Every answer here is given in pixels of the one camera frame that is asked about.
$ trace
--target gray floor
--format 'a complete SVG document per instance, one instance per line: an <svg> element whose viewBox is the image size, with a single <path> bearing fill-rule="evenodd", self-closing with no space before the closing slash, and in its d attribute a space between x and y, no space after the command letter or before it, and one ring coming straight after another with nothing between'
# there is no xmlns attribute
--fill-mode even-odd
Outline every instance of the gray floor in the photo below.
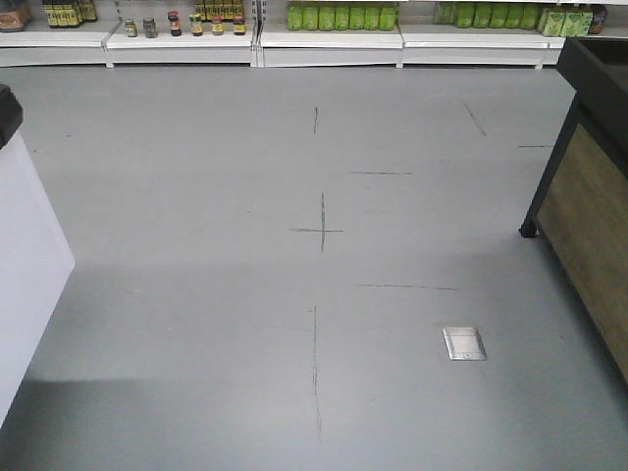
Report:
<svg viewBox="0 0 628 471"><path fill-rule="evenodd" d="M78 260L1 469L628 469L625 391L516 232L572 97L555 71L0 81ZM450 362L447 325L488 361Z"/></svg>

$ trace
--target glass jar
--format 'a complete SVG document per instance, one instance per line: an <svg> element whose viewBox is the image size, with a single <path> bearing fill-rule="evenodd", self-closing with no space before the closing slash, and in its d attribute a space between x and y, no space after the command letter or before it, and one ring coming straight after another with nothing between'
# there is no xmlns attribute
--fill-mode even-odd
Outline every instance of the glass jar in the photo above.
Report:
<svg viewBox="0 0 628 471"><path fill-rule="evenodd" d="M223 25L223 17L214 15L214 18L212 18L212 34L222 36L224 32L225 26Z"/></svg>
<svg viewBox="0 0 628 471"><path fill-rule="evenodd" d="M181 20L179 20L179 12L175 10L168 12L168 21L170 22L170 34L172 36L181 36Z"/></svg>
<svg viewBox="0 0 628 471"><path fill-rule="evenodd" d="M236 36L244 36L246 34L246 23L242 15L234 16L234 34Z"/></svg>
<svg viewBox="0 0 628 471"><path fill-rule="evenodd" d="M137 37L137 25L132 19L125 20L125 29L127 37Z"/></svg>
<svg viewBox="0 0 628 471"><path fill-rule="evenodd" d="M155 24L154 18L144 18L143 26L144 26L144 36L146 36L149 39L157 37L157 25Z"/></svg>
<svg viewBox="0 0 628 471"><path fill-rule="evenodd" d="M191 23L192 36L203 35L203 22L200 13L192 13L189 15L189 22Z"/></svg>

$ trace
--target green bottle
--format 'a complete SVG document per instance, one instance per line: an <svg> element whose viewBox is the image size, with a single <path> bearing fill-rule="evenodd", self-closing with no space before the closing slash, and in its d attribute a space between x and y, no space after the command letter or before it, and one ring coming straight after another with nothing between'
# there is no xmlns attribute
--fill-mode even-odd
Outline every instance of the green bottle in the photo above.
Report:
<svg viewBox="0 0 628 471"><path fill-rule="evenodd" d="M456 3L456 21L458 27L471 27L473 25L473 17L475 16L475 3L473 2L457 2Z"/></svg>
<svg viewBox="0 0 628 471"><path fill-rule="evenodd" d="M288 2L288 29L297 31L303 29L303 7L298 2Z"/></svg>
<svg viewBox="0 0 628 471"><path fill-rule="evenodd" d="M522 29L534 29L541 13L541 5L538 3L526 3L523 6L523 13L521 14L521 23L519 27Z"/></svg>
<svg viewBox="0 0 628 471"><path fill-rule="evenodd" d="M506 23L506 17L508 16L508 4L507 3L495 3L493 6L493 13L491 14L491 22L489 27L503 27Z"/></svg>
<svg viewBox="0 0 628 471"><path fill-rule="evenodd" d="M475 7L475 17L473 17L473 27L489 27L493 4L489 2L479 2Z"/></svg>
<svg viewBox="0 0 628 471"><path fill-rule="evenodd" d="M349 29L364 29L364 4L352 3L349 9Z"/></svg>
<svg viewBox="0 0 628 471"><path fill-rule="evenodd" d="M434 6L434 24L448 25L453 2L436 2Z"/></svg>
<svg viewBox="0 0 628 471"><path fill-rule="evenodd" d="M508 8L508 14L506 15L506 21L504 27L514 28L519 27L521 23L521 16L523 15L523 4L511 3Z"/></svg>
<svg viewBox="0 0 628 471"><path fill-rule="evenodd" d="M380 27L380 6L369 3L364 9L364 29L374 31Z"/></svg>
<svg viewBox="0 0 628 471"><path fill-rule="evenodd" d="M303 29L308 31L318 29L318 6L315 3L307 2L303 6Z"/></svg>
<svg viewBox="0 0 628 471"><path fill-rule="evenodd" d="M333 31L336 24L336 8L331 2L321 3L318 8L318 29Z"/></svg>
<svg viewBox="0 0 628 471"><path fill-rule="evenodd" d="M340 3L336 7L336 29L338 31L349 29L349 7L346 3Z"/></svg>
<svg viewBox="0 0 628 471"><path fill-rule="evenodd" d="M385 3L380 11L380 30L392 31L396 24L396 7L394 3Z"/></svg>

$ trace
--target green box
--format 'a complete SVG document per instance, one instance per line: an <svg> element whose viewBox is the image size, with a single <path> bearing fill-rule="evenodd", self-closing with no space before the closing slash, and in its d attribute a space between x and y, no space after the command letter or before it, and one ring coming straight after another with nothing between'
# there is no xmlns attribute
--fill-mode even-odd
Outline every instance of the green box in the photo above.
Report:
<svg viewBox="0 0 628 471"><path fill-rule="evenodd" d="M560 35L562 37L577 36L582 28L582 13L578 8L570 8L565 12Z"/></svg>
<svg viewBox="0 0 628 471"><path fill-rule="evenodd" d="M562 24L565 21L565 12L562 8L553 8L548 13L548 19L543 27L543 36L560 36Z"/></svg>
<svg viewBox="0 0 628 471"><path fill-rule="evenodd" d="M579 36L586 36L589 34L589 28L591 27L591 23L593 22L593 10L591 7L587 6L582 9L582 23L580 23L580 33Z"/></svg>

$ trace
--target product packaging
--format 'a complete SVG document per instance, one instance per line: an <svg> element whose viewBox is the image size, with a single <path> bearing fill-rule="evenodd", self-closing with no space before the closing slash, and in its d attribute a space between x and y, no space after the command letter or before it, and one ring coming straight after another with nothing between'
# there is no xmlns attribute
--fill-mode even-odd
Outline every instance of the product packaging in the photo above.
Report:
<svg viewBox="0 0 628 471"><path fill-rule="evenodd" d="M473 27L489 27L493 4L490 2L479 2L475 7L475 17L473 17Z"/></svg>
<svg viewBox="0 0 628 471"><path fill-rule="evenodd" d="M493 6L493 13L491 14L491 22L489 23L489 27L503 27L506 23L507 16L508 4L495 3Z"/></svg>
<svg viewBox="0 0 628 471"><path fill-rule="evenodd" d="M346 3L340 3L336 7L335 28L338 31L349 29L349 7Z"/></svg>
<svg viewBox="0 0 628 471"><path fill-rule="evenodd" d="M391 31L396 24L396 7L393 3L382 5L380 11L380 30Z"/></svg>
<svg viewBox="0 0 628 471"><path fill-rule="evenodd" d="M349 29L364 29L364 13L363 4L353 3L349 10Z"/></svg>
<svg viewBox="0 0 628 471"><path fill-rule="evenodd" d="M506 15L506 21L503 27L514 28L519 27L521 24L521 17L523 16L523 4L511 3L508 6L508 14Z"/></svg>
<svg viewBox="0 0 628 471"><path fill-rule="evenodd" d="M457 2L456 12L456 26L471 27L473 25L473 17L475 16L475 3Z"/></svg>
<svg viewBox="0 0 628 471"><path fill-rule="evenodd" d="M589 34L600 34L604 28L604 21L606 20L606 8L603 5L594 5L591 8L593 10L593 20L591 21Z"/></svg>
<svg viewBox="0 0 628 471"><path fill-rule="evenodd" d="M380 6L370 2L364 8L364 29L375 30L380 27Z"/></svg>
<svg viewBox="0 0 628 471"><path fill-rule="evenodd" d="M286 13L286 17L288 19L288 29L290 31L303 29L303 8L300 3L289 2Z"/></svg>
<svg viewBox="0 0 628 471"><path fill-rule="evenodd" d="M534 29L541 13L541 6L538 3L526 3L523 6L521 14L521 23L519 27L522 29Z"/></svg>

